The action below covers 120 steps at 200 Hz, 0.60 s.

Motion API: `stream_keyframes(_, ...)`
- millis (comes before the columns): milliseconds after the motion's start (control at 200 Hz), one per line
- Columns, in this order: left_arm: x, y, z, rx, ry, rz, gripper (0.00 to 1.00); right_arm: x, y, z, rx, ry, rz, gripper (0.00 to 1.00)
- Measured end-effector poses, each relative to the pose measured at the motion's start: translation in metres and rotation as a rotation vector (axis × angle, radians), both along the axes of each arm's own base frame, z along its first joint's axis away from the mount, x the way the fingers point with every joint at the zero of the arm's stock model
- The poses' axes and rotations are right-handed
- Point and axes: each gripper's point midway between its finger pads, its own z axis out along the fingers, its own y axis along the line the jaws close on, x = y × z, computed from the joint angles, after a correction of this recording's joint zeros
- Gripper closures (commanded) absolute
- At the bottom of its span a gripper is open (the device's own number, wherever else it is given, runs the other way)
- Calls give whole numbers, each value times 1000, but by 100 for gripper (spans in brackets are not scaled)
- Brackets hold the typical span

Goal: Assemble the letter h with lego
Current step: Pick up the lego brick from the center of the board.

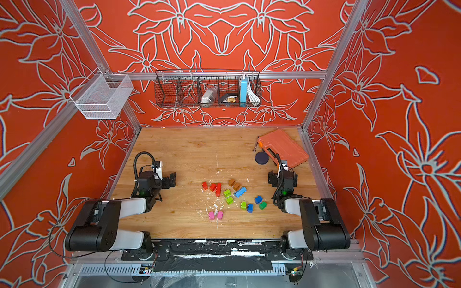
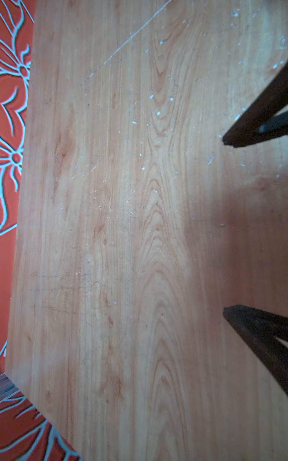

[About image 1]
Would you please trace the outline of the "long red lego brick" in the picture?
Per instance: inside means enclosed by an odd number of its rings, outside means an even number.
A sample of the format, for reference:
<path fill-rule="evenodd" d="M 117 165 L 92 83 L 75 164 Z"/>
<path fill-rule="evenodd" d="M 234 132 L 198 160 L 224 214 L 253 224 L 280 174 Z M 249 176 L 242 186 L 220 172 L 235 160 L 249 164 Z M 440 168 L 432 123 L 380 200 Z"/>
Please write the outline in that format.
<path fill-rule="evenodd" d="M 215 190 L 215 195 L 217 197 L 220 197 L 221 196 L 221 193 L 222 193 L 222 184 L 221 183 L 217 183 L 216 185 L 216 190 Z"/>

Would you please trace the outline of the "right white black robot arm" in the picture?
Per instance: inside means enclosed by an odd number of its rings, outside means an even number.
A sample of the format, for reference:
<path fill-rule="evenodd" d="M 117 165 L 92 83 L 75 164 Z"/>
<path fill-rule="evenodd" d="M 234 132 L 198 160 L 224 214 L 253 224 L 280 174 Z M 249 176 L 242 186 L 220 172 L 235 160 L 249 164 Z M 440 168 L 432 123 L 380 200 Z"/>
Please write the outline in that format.
<path fill-rule="evenodd" d="M 280 250 L 329 251 L 347 249 L 351 237 L 332 198 L 312 199 L 295 194 L 298 175 L 288 162 L 268 150 L 277 162 L 277 171 L 268 173 L 268 183 L 275 188 L 273 205 L 282 212 L 299 216 L 302 228 L 283 233 Z"/>

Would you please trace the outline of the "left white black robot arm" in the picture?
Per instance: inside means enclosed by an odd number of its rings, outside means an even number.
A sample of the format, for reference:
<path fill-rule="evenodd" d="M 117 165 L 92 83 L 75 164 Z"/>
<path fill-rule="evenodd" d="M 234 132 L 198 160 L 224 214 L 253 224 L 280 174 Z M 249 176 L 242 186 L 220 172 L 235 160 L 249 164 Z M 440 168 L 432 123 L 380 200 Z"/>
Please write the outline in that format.
<path fill-rule="evenodd" d="M 162 190 L 176 186 L 176 173 L 163 175 L 163 162 L 146 151 L 133 160 L 134 189 L 128 198 L 85 201 L 66 236 L 69 252 L 108 252 L 130 250 L 149 257 L 154 246 L 149 232 L 128 231 L 119 227 L 121 219 L 150 212 L 162 201 Z"/>

